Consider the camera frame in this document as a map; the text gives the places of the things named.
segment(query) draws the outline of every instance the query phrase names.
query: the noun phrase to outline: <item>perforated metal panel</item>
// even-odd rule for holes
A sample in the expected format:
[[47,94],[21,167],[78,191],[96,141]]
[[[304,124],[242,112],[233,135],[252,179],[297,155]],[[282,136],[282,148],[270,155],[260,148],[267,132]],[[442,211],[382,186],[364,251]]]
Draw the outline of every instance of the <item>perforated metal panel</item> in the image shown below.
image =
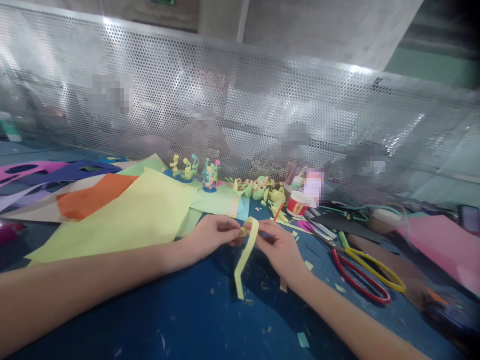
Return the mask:
[[[296,161],[328,170],[333,196],[354,203],[408,196],[462,139],[478,149],[473,92],[21,2],[0,1],[0,32],[0,111],[40,138],[132,159],[220,158],[221,178],[281,180]],[[89,113],[96,75],[132,78],[130,113]],[[189,109],[202,105],[216,128],[199,138]],[[308,156],[282,156],[279,131],[296,123]],[[384,172],[352,169],[347,149],[360,145],[386,149]]]

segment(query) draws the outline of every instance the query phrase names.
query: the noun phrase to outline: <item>teal wall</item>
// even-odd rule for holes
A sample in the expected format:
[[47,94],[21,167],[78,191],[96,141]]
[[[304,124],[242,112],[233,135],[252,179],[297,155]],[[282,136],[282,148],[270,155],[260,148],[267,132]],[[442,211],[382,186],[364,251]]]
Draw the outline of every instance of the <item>teal wall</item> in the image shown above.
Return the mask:
[[455,88],[480,89],[480,62],[398,47],[385,71]]

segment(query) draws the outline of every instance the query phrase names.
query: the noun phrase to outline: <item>purple paper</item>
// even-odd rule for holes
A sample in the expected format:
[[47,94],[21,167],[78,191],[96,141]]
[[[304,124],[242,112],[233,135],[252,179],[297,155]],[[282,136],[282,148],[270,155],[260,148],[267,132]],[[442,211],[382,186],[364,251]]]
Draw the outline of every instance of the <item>purple paper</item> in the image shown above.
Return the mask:
[[0,184],[0,188],[28,175],[35,174],[41,171],[53,173],[67,165],[69,165],[67,162],[32,161],[7,166],[0,166],[0,182],[3,182],[2,184]]
[[[95,167],[99,168],[97,171],[82,171],[82,168]],[[30,185],[44,184],[44,183],[59,183],[64,181],[77,181],[82,179],[91,178],[98,175],[105,175],[110,173],[118,173],[122,169],[112,164],[106,164],[95,161],[77,161],[68,164],[61,169],[49,173],[45,176],[39,177],[31,182]]]

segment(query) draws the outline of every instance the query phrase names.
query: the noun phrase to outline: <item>brown paper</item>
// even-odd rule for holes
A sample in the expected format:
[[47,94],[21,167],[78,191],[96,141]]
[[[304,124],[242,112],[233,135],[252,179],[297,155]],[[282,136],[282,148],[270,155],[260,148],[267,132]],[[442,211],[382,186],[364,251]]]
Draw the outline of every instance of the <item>brown paper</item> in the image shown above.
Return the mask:
[[[349,234],[348,241],[397,274],[406,285],[406,292],[403,295],[418,310],[424,310],[424,295],[428,294],[428,284],[424,275],[412,262],[356,235]],[[390,281],[394,281],[387,273],[385,275]]]

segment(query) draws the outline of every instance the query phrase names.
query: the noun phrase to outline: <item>wall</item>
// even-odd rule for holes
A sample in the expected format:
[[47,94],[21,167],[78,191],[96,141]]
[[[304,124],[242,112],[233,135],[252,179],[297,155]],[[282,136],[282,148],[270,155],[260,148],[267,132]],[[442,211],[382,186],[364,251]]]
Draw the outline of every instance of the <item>wall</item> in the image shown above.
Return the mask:
[[398,47],[385,71],[477,90],[480,62]]
[[383,71],[423,0],[255,0],[244,43]]

